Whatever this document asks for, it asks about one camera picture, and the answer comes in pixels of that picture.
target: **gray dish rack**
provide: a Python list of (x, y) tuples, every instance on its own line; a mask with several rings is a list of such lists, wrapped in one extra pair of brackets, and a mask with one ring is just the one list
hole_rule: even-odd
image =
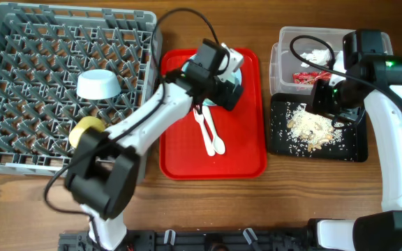
[[(0, 173), (53, 175), (70, 162), (68, 134), (82, 117), (109, 126), (150, 98), (155, 26), (143, 10), (0, 3)], [(157, 55), (161, 44), (158, 32)], [(77, 96), (78, 75), (95, 68), (117, 74), (118, 96)]]

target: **table surface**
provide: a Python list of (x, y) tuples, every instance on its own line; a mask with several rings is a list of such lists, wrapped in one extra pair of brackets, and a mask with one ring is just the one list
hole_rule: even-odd
[[(158, 17), (181, 6), (199, 10), (209, 18), (221, 42), (246, 47), (257, 54), (266, 132), (271, 98), (269, 59), (283, 26), (380, 29), (390, 35), (394, 53), (402, 55), (402, 2), (398, 1), (42, 2), (151, 10)], [(197, 47), (202, 38), (211, 38), (206, 25), (190, 14), (170, 18), (162, 30), (164, 50)], [(159, 169), (158, 144), (154, 144), (147, 177), (126, 208), (125, 223), (130, 229), (237, 230), (302, 226), (309, 218), (355, 219), (377, 213), (381, 211), (382, 179), (370, 123), (368, 150), (364, 163), (268, 154), (267, 169), (258, 178), (171, 181)], [(59, 233), (87, 229), (85, 217), (58, 214), (45, 206), (42, 193), (47, 180), (48, 177), (0, 175), (0, 250), (56, 250)], [(52, 188), (51, 200), (62, 207), (78, 208), (62, 184), (59, 181)]]

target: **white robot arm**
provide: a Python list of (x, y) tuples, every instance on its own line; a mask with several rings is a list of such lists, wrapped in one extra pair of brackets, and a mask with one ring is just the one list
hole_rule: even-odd
[[(391, 86), (402, 97), (402, 86)], [(379, 91), (372, 91), (364, 104), (375, 130), (382, 170), (382, 211), (402, 211), (402, 114)], [(318, 244), (324, 248), (354, 251), (354, 220), (321, 220)]]
[[(221, 54), (218, 52), (225, 52), (223, 53), (224, 56), (219, 57)], [(202, 62), (204, 68), (200, 68), (198, 62)], [(155, 94), (126, 119), (106, 128), (105, 132), (107, 133), (107, 137), (114, 139), (120, 136), (132, 125), (135, 125), (138, 121), (150, 114), (163, 99), (162, 104), (159, 105), (158, 109), (146, 121), (132, 130), (127, 136), (117, 141), (119, 148), (134, 149), (136, 155), (144, 155), (151, 144), (155, 142), (168, 127), (185, 117), (185, 115), (191, 111), (191, 108), (197, 103), (196, 100), (199, 102), (209, 97), (209, 99), (214, 102), (216, 101), (217, 105), (223, 106), (228, 110), (233, 109), (241, 95), (242, 89), (240, 86), (235, 86), (228, 82), (227, 79), (241, 67), (243, 62), (243, 56), (235, 50), (228, 48), (225, 44), (219, 47), (208, 40), (204, 40), (203, 45), (198, 49), (197, 56), (190, 62), (193, 63), (193, 66), (189, 64), (186, 71), (184, 73), (178, 73), (180, 75), (177, 75), (178, 78), (174, 79), (173, 82), (161, 84)], [(208, 79), (205, 83), (208, 89), (204, 87), (204, 82), (190, 81), (191, 74), (196, 77), (197, 73), (200, 71), (203, 73), (217, 73), (216, 76), (212, 76), (212, 78)], [(66, 179), (68, 180), (68, 177), (72, 175), (75, 174), (69, 172)], [(72, 183), (66, 185), (73, 193), (74, 199), (81, 203), (80, 207), (82, 210), (93, 215), (93, 221), (97, 228), (101, 247), (107, 250), (114, 250), (122, 242), (127, 232), (122, 211), (107, 217), (105, 212), (101, 212), (100, 209), (96, 210), (85, 202), (89, 201), (94, 204), (94, 201), (101, 199), (96, 196), (92, 198), (91, 195), (85, 195), (86, 197), (82, 199), (80, 194), (82, 192), (78, 188), (79, 186), (78, 183), (75, 185)], [(82, 189), (85, 189), (85, 191), (90, 190), (87, 186)], [(92, 225), (90, 225), (89, 236), (93, 241), (96, 240)]]

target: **plastic container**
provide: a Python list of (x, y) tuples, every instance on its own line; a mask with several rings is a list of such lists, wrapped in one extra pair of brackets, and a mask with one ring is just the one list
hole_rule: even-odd
[[(226, 152), (207, 155), (200, 125), (193, 112), (170, 126), (160, 138), (159, 163), (162, 172), (175, 180), (255, 178), (266, 169), (267, 153), (263, 123), (262, 90), (257, 56), (248, 49), (236, 49), (244, 56), (240, 68), (244, 92), (228, 112), (211, 106), (218, 135)], [(173, 50), (162, 60), (163, 73), (180, 67), (195, 50)]]
[[(313, 86), (308, 84), (295, 84), (292, 80), (294, 73), (310, 73), (319, 71), (314, 67), (301, 67), (301, 62), (290, 51), (290, 42), (300, 35), (310, 35), (328, 42), (335, 54), (342, 51), (342, 39), (344, 35), (353, 32), (349, 29), (326, 29), (310, 27), (286, 26), (280, 30), (278, 43), (275, 43), (271, 51), (271, 63), (269, 65), (269, 89), (271, 95), (275, 93), (293, 93), (309, 95)], [(384, 50), (392, 55), (392, 45), (386, 33), (382, 33)], [(325, 46), (314, 40), (299, 39), (294, 49), (298, 54), (311, 53), (313, 50), (323, 50)]]

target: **white plastic fork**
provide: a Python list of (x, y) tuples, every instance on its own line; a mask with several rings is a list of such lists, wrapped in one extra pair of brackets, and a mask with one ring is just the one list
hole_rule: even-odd
[(212, 119), (212, 114), (210, 113), (210, 109), (208, 106), (202, 106), (202, 115), (206, 118), (207, 125), (209, 126), (210, 132), (212, 133), (212, 145), (214, 146), (214, 150), (217, 154), (224, 154), (226, 152), (226, 146), (224, 145), (224, 141), (218, 136), (216, 133), (214, 120)]
[(207, 155), (209, 155), (209, 156), (215, 155), (214, 145), (212, 144), (212, 141), (210, 140), (209, 133), (207, 132), (206, 125), (204, 124), (204, 115), (198, 114), (196, 109), (193, 109), (193, 115), (195, 116), (196, 122), (198, 122), (200, 124), (202, 138), (204, 140), (204, 145), (206, 146)]

